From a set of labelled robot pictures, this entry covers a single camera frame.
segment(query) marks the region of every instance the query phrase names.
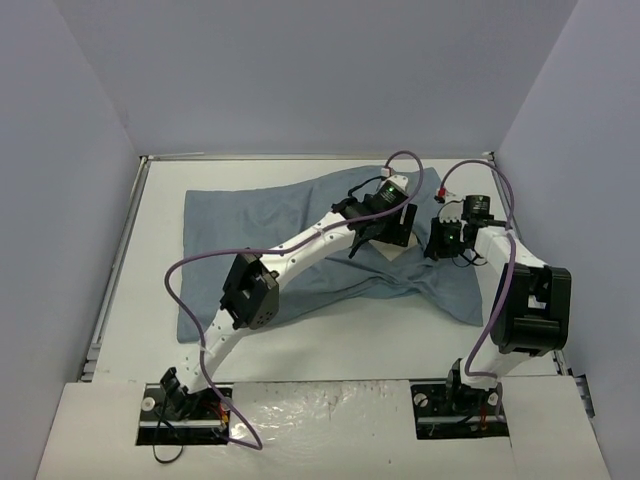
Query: black bracket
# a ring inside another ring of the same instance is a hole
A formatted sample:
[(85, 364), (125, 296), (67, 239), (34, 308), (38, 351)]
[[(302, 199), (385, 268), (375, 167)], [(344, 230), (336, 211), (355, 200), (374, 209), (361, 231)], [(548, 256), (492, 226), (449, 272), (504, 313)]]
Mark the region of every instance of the black bracket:
[[(507, 265), (500, 278), (504, 286)], [(542, 307), (529, 306), (533, 296)], [(516, 263), (507, 301), (491, 330), (491, 339), (500, 353), (526, 352), (542, 356), (560, 350), (569, 334), (571, 274), (566, 268), (528, 267)]]
[(220, 308), (233, 318), (233, 328), (264, 327), (278, 313), (280, 287), (277, 272), (270, 272), (260, 255), (236, 255), (222, 289)]
[[(331, 211), (340, 213), (346, 219), (365, 217), (396, 207), (407, 198), (397, 185), (387, 180), (375, 194), (366, 194), (362, 202), (349, 196), (332, 205)], [(349, 258), (353, 258), (358, 249), (370, 240), (400, 247), (409, 245), (417, 210), (418, 207), (410, 203), (402, 210), (380, 219), (349, 224), (348, 228), (356, 231)]]

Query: metal frame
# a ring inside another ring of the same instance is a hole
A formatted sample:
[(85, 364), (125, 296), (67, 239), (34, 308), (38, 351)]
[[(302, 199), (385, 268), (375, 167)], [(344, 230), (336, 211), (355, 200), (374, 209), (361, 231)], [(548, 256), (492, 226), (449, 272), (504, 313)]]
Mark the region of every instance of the metal frame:
[(140, 201), (142, 200), (142, 194), (147, 182), (147, 175), (149, 174), (149, 158), (146, 156), (140, 157), (140, 165), (138, 172), (131, 189), (129, 196), (129, 206), (127, 209), (127, 216), (125, 218), (124, 226), (122, 227), (122, 234), (120, 235), (120, 241), (118, 242), (118, 249), (111, 265), (111, 272), (107, 285), (105, 287), (104, 296), (102, 297), (102, 304), (100, 305), (100, 311), (96, 318), (96, 326), (93, 331), (93, 337), (91, 338), (91, 344), (85, 358), (85, 363), (82, 367), (79, 380), (82, 382), (91, 382), (93, 379), (93, 372), (95, 371), (98, 356), (100, 355), (100, 347), (102, 345), (102, 337), (104, 330), (106, 329), (109, 313), (111, 312), (111, 305), (113, 304), (113, 297), (118, 286), (118, 280), (120, 279), (120, 271), (124, 263), (125, 256), (127, 254), (127, 248), (129, 247), (129, 240), (131, 233), (133, 232), (133, 226), (138, 214), (138, 208)]

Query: black cable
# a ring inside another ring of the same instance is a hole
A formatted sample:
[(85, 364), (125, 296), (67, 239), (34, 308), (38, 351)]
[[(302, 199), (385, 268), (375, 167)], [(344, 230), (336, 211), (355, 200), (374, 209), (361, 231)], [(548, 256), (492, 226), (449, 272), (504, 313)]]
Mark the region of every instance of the black cable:
[(475, 251), (473, 253), (475, 254), (473, 258), (467, 257), (464, 253), (460, 254), (460, 256), (467, 262), (466, 265), (457, 264), (454, 257), (451, 258), (451, 262), (458, 268), (467, 268), (470, 265), (473, 265), (474, 267), (483, 267), (487, 264), (486, 260), (484, 263), (476, 263), (476, 260), (482, 257)]
[(158, 454), (156, 453), (156, 442), (158, 441), (158, 433), (160, 432), (160, 425), (164, 424), (167, 426), (167, 428), (169, 428), (169, 430), (171, 431), (171, 433), (173, 433), (175, 435), (176, 438), (178, 438), (178, 433), (176, 432), (176, 429), (173, 425), (171, 425), (169, 423), (168, 420), (165, 420), (164, 415), (167, 411), (167, 405), (169, 404), (168, 402), (169, 397), (165, 396), (164, 400), (162, 402), (162, 408), (160, 409), (160, 414), (158, 415), (156, 413), (156, 415), (158, 415), (158, 424), (156, 425), (155, 430), (153, 431), (153, 442), (151, 443), (151, 448), (153, 449), (153, 458), (156, 459), (156, 462), (162, 464), (162, 465), (168, 465), (170, 463), (175, 462), (177, 459), (180, 458), (180, 456), (182, 455), (182, 453), (184, 452), (184, 445), (180, 445), (180, 451), (178, 452), (178, 454), (173, 457), (170, 458), (168, 460), (163, 460), (162, 458), (158, 457)]
[(374, 180), (386, 180), (387, 177), (383, 177), (382, 175), (379, 175), (377, 177), (372, 177), (369, 180), (365, 180), (363, 183), (361, 183), (360, 185), (356, 185), (355, 187), (353, 187), (352, 189), (350, 189), (347, 192), (347, 196), (348, 197), (353, 197), (353, 192), (356, 192), (358, 190), (360, 190), (362, 187), (364, 187), (367, 183), (371, 183)]
[(442, 211), (442, 209), (444, 207), (446, 207), (447, 205), (451, 205), (452, 203), (464, 203), (464, 200), (450, 200), (447, 203), (445, 203), (443, 206), (440, 207), (440, 210), (438, 210), (438, 213), (436, 214), (436, 217), (440, 218), (440, 212)]
[(458, 420), (456, 423), (458, 425), (462, 424), (462, 423), (467, 423), (469, 420), (471, 420), (473, 417), (475, 417), (475, 415), (467, 415), (466, 417), (464, 417), (462, 420)]

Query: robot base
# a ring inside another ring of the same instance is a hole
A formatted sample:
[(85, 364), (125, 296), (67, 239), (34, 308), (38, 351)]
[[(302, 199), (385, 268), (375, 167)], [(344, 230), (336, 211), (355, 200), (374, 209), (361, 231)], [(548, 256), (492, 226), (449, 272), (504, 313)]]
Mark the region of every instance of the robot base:
[[(230, 387), (220, 390), (231, 398)], [(200, 394), (197, 406), (187, 417), (176, 412), (171, 402), (167, 402), (162, 414), (164, 401), (165, 393), (160, 385), (147, 385), (140, 407), (136, 445), (227, 444), (228, 414), (221, 409), (218, 397), (211, 390)]]
[(452, 404), (446, 380), (412, 382), (413, 416), (418, 440), (508, 437), (509, 428), (495, 417), (491, 395), (479, 395), (467, 407)]

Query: white floor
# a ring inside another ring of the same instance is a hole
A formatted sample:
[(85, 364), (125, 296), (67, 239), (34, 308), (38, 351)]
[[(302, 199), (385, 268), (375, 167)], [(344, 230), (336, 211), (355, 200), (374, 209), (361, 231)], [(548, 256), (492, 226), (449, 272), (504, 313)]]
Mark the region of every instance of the white floor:
[[(157, 382), (190, 348), (176, 340), (177, 306), (162, 285), (182, 254), (185, 192), (282, 185), (372, 163), (153, 162), (94, 381), (66, 386), (38, 478), (609, 478), (575, 383), (556, 375), (550, 356), (504, 380), (510, 438), (416, 440), (406, 379), (446, 376), (480, 333), (418, 297), (353, 299), (243, 339), (216, 379), (235, 383), (234, 403), (259, 431), (262, 452), (187, 447), (162, 466), (150, 447), (135, 446), (145, 383)], [(454, 163), (425, 166), (442, 176)], [(395, 166), (415, 169), (410, 161)], [(465, 167), (448, 186), (490, 195), (504, 218), (488, 169)], [(486, 321), (497, 279), (486, 269), (477, 273)], [(176, 275), (176, 287), (179, 281)], [(272, 381), (282, 383), (263, 383)], [(232, 435), (249, 436), (235, 418)], [(165, 449), (160, 455), (175, 452)]]
[[(164, 466), (135, 446), (142, 385), (69, 384), (38, 480), (609, 478), (573, 379), (507, 378), (504, 387), (510, 438), (428, 441), (416, 440), (406, 381), (241, 383), (234, 402), (264, 450), (186, 447)], [(232, 432), (249, 437), (237, 424)]]

